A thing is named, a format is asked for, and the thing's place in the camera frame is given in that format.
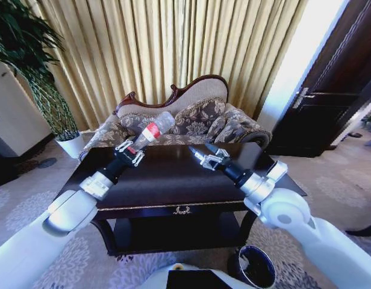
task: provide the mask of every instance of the white plant pot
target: white plant pot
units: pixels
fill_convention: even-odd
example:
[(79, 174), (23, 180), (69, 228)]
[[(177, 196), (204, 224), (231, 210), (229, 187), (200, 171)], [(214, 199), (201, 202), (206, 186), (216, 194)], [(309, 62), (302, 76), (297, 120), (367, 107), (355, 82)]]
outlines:
[(85, 146), (84, 139), (82, 135), (74, 138), (73, 140), (58, 141), (56, 142), (66, 151), (71, 158), (78, 158), (80, 152)]

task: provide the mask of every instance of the plastic bottle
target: plastic bottle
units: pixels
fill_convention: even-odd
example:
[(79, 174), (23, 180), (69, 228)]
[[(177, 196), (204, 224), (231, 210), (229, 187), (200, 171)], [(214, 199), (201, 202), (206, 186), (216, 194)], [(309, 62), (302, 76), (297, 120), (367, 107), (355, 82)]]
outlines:
[(168, 111), (162, 112), (142, 131), (137, 140), (128, 147), (128, 150), (132, 153), (141, 150), (150, 142), (165, 134), (174, 124), (173, 116)]

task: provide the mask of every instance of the drawer handle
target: drawer handle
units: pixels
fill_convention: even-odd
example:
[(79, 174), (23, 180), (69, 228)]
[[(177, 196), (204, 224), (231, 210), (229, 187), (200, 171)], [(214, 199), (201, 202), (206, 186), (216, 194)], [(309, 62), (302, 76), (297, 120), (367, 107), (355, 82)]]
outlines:
[(185, 215), (185, 214), (190, 214), (190, 207), (186, 206), (185, 211), (180, 211), (180, 206), (176, 208), (176, 211), (173, 212), (174, 215)]

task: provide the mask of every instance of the dark wooden coffee table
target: dark wooden coffee table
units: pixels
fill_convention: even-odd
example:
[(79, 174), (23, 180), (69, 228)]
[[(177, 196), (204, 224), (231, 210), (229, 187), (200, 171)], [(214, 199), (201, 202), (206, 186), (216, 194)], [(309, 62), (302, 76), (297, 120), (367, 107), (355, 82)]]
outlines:
[[(207, 152), (204, 145), (194, 146)], [(220, 144), (245, 169), (265, 175), (273, 160), (256, 143)], [(61, 189), (79, 183), (113, 158), (113, 148), (93, 148)], [(285, 175), (276, 185), (306, 194)], [(202, 168), (188, 146), (150, 146), (136, 169), (127, 169), (97, 204), (92, 223), (109, 255), (236, 247), (246, 243), (256, 215), (241, 225), (235, 211), (247, 210), (244, 194), (221, 172)], [(114, 229), (108, 219), (117, 219)]]

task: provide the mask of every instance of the table leg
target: table leg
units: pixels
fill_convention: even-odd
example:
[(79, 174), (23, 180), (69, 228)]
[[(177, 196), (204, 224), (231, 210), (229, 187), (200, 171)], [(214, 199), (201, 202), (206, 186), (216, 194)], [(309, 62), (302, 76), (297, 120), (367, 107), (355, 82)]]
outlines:
[(117, 255), (117, 246), (114, 233), (107, 220), (92, 220), (92, 224), (99, 230), (109, 256)]
[(258, 216), (253, 211), (247, 211), (240, 225), (239, 238), (241, 240), (241, 243), (246, 244), (246, 241), (250, 234), (251, 227), (254, 224), (255, 219), (257, 217)]

